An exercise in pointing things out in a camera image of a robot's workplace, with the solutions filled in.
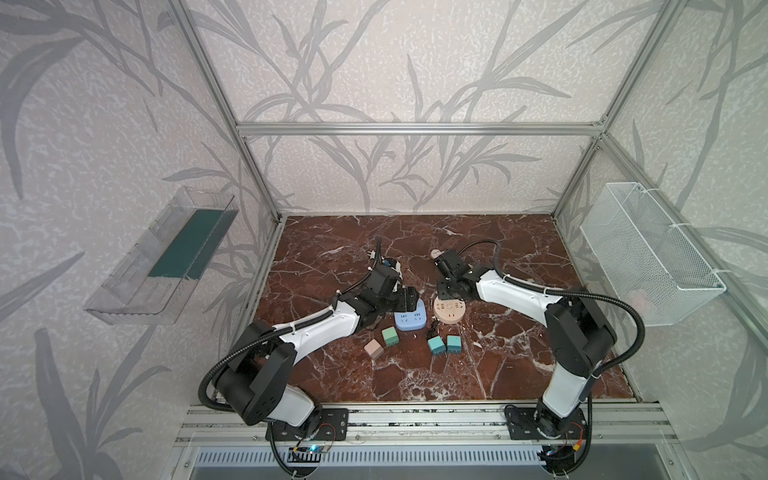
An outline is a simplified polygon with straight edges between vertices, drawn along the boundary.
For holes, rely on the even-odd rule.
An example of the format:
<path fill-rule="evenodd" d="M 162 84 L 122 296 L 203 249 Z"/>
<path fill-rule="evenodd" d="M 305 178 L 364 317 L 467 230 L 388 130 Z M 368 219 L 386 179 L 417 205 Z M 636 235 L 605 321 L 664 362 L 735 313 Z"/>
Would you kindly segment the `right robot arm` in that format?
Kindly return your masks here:
<path fill-rule="evenodd" d="M 596 380 L 632 358 L 644 343 L 642 316 L 620 299 L 534 284 L 502 272 L 498 263 L 472 266 L 456 250 L 442 252 L 434 263 L 442 275 L 437 285 L 440 299 L 501 305 L 546 327 L 555 367 L 537 404 L 535 419 L 540 428 L 557 427 L 568 419 L 587 399 Z M 601 304 L 623 310 L 636 329 L 627 350 L 611 360 L 607 356 L 617 335 Z"/>

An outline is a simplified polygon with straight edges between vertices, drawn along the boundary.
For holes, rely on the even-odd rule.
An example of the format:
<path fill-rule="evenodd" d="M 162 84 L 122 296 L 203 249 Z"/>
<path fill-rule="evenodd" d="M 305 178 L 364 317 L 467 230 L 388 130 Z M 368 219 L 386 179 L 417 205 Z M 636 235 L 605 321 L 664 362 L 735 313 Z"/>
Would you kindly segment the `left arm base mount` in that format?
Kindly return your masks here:
<path fill-rule="evenodd" d="M 346 408 L 326 408 L 313 412 L 300 426 L 284 421 L 268 425 L 266 439 L 276 442 L 320 441 L 336 442 L 346 439 L 350 411 Z"/>

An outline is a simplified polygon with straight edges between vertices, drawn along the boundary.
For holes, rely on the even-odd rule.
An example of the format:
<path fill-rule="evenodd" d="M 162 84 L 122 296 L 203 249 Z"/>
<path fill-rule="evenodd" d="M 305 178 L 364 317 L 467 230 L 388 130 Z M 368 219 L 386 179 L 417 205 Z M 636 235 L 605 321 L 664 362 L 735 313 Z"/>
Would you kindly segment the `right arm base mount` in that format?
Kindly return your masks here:
<path fill-rule="evenodd" d="M 587 420 L 577 407 L 567 418 L 560 418 L 543 406 L 516 406 L 508 404 L 503 409 L 511 440 L 579 440 Z"/>

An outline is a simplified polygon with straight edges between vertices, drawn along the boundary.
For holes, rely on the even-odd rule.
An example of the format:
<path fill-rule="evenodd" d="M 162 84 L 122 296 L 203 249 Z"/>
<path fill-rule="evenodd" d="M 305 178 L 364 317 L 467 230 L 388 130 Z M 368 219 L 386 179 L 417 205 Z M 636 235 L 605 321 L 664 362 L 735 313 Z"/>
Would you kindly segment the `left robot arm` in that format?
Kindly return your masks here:
<path fill-rule="evenodd" d="M 322 407 L 289 384 L 294 367 L 326 345 L 359 333 L 389 313 L 417 309 L 419 292 L 402 284 L 395 267 L 379 263 L 362 283 L 338 292 L 329 306 L 298 320 L 253 323 L 203 375 L 197 395 L 208 409 L 237 414 L 248 426 L 283 422 L 314 430 Z"/>

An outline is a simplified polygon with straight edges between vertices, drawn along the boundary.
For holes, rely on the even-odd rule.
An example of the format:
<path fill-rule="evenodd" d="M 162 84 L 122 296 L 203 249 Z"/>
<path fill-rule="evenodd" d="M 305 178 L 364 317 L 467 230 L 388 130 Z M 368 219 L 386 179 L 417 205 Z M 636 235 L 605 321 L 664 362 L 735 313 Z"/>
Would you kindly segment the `teal green cube charger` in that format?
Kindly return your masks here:
<path fill-rule="evenodd" d="M 451 354 L 460 354 L 463 350 L 461 337 L 459 335 L 447 335 L 446 350 Z"/>

